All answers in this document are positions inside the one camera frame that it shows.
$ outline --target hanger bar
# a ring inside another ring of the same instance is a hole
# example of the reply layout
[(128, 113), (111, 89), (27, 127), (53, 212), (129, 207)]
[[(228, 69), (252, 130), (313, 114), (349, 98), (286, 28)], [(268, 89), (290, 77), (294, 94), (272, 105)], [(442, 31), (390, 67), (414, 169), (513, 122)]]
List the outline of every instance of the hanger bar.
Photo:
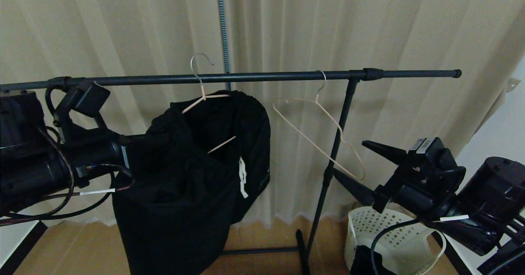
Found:
[[(357, 79), (376, 80), (384, 77), (460, 77), (461, 70), (394, 70), (375, 68), (348, 71), (325, 71), (327, 80)], [(260, 82), (324, 80), (319, 71), (304, 72), (260, 72), (260, 73), (217, 73), (199, 75), (204, 83), (214, 82)], [(194, 75), (143, 75), (120, 77), (55, 77), (47, 81), (0, 84), (0, 90), (34, 90), (49, 86), (78, 86), (85, 81), (95, 81), (100, 86), (139, 86), (145, 84), (199, 83)]]

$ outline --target metal hanger hook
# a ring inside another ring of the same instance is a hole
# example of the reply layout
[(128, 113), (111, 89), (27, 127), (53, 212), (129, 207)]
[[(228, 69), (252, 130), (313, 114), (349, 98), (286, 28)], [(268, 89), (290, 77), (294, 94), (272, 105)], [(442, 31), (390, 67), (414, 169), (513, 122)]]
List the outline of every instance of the metal hanger hook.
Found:
[(189, 61), (189, 67), (192, 69), (193, 75), (195, 75), (195, 77), (197, 77), (197, 79), (198, 79), (199, 82), (201, 83), (202, 98), (203, 98), (204, 100), (206, 100), (206, 93), (204, 92), (204, 84), (202, 83), (202, 79), (197, 75), (197, 73), (195, 73), (195, 70), (193, 70), (193, 59), (195, 59), (195, 57), (197, 57), (198, 55), (203, 55), (203, 56), (205, 56), (205, 57), (206, 57), (206, 60), (208, 60), (208, 63), (210, 63), (210, 65), (215, 66), (215, 64), (213, 64), (213, 63), (210, 61), (210, 58), (208, 58), (208, 55), (206, 55), (205, 53), (196, 53), (195, 55), (193, 55), (192, 59)]
[(324, 88), (324, 86), (326, 85), (326, 74), (324, 73), (324, 71), (322, 70), (317, 70), (321, 73), (323, 73), (323, 77), (324, 77), (324, 81), (323, 81), (323, 85), (321, 86), (321, 88), (319, 88), (319, 90), (317, 90), (317, 94), (315, 95), (315, 101), (317, 102), (317, 98), (319, 98), (319, 92)]

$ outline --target white wall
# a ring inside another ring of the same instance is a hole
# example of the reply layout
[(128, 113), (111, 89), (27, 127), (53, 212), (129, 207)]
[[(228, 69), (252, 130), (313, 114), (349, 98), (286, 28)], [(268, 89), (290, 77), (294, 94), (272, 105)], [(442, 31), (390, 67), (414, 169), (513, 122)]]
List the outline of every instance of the white wall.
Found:
[(32, 221), (0, 227), (0, 268), (36, 224), (37, 221)]
[[(487, 157), (505, 157), (525, 164), (525, 57), (512, 77), (522, 82), (507, 94), (505, 103), (485, 122), (456, 159), (458, 165), (467, 168), (461, 187), (470, 180)], [(495, 253), (493, 250), (487, 256), (480, 257), (456, 241), (452, 240), (450, 244), (476, 275), (480, 274), (476, 268)]]

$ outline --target floor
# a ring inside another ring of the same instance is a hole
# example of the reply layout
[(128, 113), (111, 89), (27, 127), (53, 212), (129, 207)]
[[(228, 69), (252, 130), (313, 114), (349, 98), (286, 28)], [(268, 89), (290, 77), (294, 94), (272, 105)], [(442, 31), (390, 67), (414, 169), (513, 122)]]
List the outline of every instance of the floor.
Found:
[[(231, 227), (225, 249), (282, 247), (296, 245), (295, 231), (307, 237), (311, 223), (298, 217), (292, 225), (275, 220), (267, 230), (261, 223), (236, 229)], [(310, 256), (313, 275), (348, 275), (343, 258), (346, 224), (323, 219)], [(435, 241), (431, 249), (438, 251)], [(205, 275), (300, 274), (296, 252), (221, 256)], [(101, 223), (61, 223), (50, 227), (15, 275), (127, 275), (129, 269), (117, 226)], [(428, 275), (457, 275), (442, 256)]]

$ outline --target clothing rack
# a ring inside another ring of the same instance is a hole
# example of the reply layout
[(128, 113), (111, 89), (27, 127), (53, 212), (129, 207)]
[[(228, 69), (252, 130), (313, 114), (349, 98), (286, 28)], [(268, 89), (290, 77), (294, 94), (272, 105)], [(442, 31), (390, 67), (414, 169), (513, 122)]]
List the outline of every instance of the clothing rack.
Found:
[[(363, 70), (349, 70), (349, 71), (326, 71), (324, 72), (327, 80), (342, 80), (347, 79), (347, 90), (345, 101), (339, 117), (339, 125), (341, 129), (345, 129), (347, 117), (352, 103), (352, 98), (356, 92), (357, 84), (360, 81), (371, 81), (382, 79), (386, 77), (460, 77), (461, 70), (395, 70), (384, 71), (375, 68), (365, 68)], [(263, 72), (263, 73), (238, 73), (238, 74), (212, 74), (199, 75), (204, 83), (213, 82), (257, 82), (257, 81), (304, 81), (304, 80), (324, 80), (325, 77), (319, 71), (312, 72)], [(0, 85), (0, 90), (8, 92), (9, 90), (28, 90), (28, 89), (45, 89), (50, 86), (77, 86), (86, 81), (94, 81), (100, 86), (130, 86), (130, 85), (145, 85), (145, 84), (179, 84), (179, 83), (199, 83), (199, 80), (194, 75), (152, 75), (152, 76), (129, 76), (129, 77), (55, 77), (48, 81), (25, 82), (25, 83), (11, 83)], [(341, 143), (340, 131), (336, 132), (332, 152), (330, 157), (336, 159), (339, 145)], [(292, 247), (276, 247), (276, 248), (259, 248), (259, 249), (241, 249), (241, 250), (225, 250), (223, 255), (241, 255), (247, 253), (269, 253), (269, 252), (288, 252), (298, 251), (303, 275), (310, 274), (310, 267), (308, 266), (308, 258), (313, 246), (315, 232), (319, 225), (321, 211), (326, 198), (326, 193), (330, 182), (333, 178), (334, 162), (330, 160), (328, 166), (324, 170), (323, 183), (321, 193), (319, 195), (319, 202), (317, 202), (317, 209), (315, 210), (315, 217), (313, 219), (312, 230), (308, 238), (308, 244), (305, 245), (301, 230), (296, 231), (297, 246)]]

